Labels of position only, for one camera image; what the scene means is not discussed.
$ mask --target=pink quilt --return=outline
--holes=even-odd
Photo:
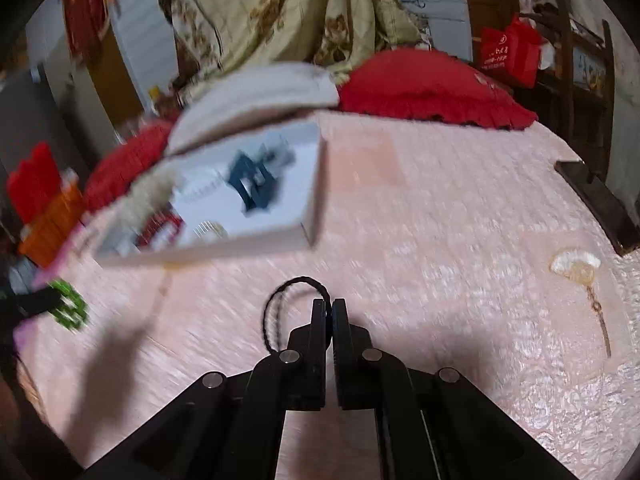
[[[578,478],[614,478],[640,441],[640,255],[616,256],[553,170],[575,153],[538,123],[316,117],[327,150],[312,250],[123,269],[70,252],[60,275],[91,323],[71,334],[43,317],[28,361],[72,452],[89,465],[203,373],[251,369],[266,355],[265,299],[306,274],[379,348],[457,368]],[[585,289],[549,271],[567,247],[602,261],[611,359]],[[284,335],[308,323],[312,298],[290,293]],[[277,478],[378,478],[372,414],[341,412],[332,367],[328,381],[326,409],[287,414]]]

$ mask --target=bed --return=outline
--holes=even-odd
[[[616,256],[554,171],[575,153],[539,123],[314,117],[326,143],[311,250],[101,269],[96,240],[71,240],[58,273],[90,324],[70,334],[43,317],[25,356],[75,456],[93,463],[207,371],[251,369],[267,355],[264,301],[307,275],[346,299],[379,348],[419,370],[457,368],[579,479],[614,478],[640,441],[640,258]],[[584,288],[549,271],[563,248],[602,262],[609,359]],[[313,296],[288,295],[283,334],[308,322]],[[331,370],[322,412],[287,413],[276,478],[378,478],[373,416],[340,412]]]

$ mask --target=red bag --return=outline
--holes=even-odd
[[[485,27],[480,44],[480,69],[510,86],[533,88],[541,42],[540,33],[517,16],[504,32]]]

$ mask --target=metal chain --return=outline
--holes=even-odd
[[[609,341],[609,332],[607,332],[607,325],[604,323],[604,314],[602,313],[602,305],[596,298],[596,293],[593,290],[591,285],[587,286],[587,295],[589,297],[589,301],[591,301],[591,309],[598,316],[598,321],[600,322],[600,328],[602,329],[602,337],[604,338],[604,346],[607,351],[607,358],[611,357],[611,342]]]

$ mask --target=black cord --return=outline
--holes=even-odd
[[[329,348],[329,343],[331,342],[331,336],[334,327],[332,321],[331,297],[329,296],[329,292],[326,290],[326,287],[317,280],[314,280],[313,278],[310,278],[308,276],[299,276],[280,285],[276,290],[273,291],[273,294],[270,295],[267,303],[264,304],[264,309],[262,310],[262,338],[264,340],[264,346],[270,354],[277,354],[279,350],[271,347],[271,344],[269,343],[269,336],[267,334],[267,314],[269,311],[269,307],[271,306],[271,302],[274,300],[274,298],[277,297],[278,303],[276,305],[276,345],[277,348],[280,348],[280,312],[282,310],[282,303],[284,300],[284,291],[287,290],[291,285],[295,285],[296,283],[306,283],[307,285],[310,285],[315,290],[317,290],[320,296],[322,296],[322,299],[324,300],[324,310],[326,313],[326,348]]]

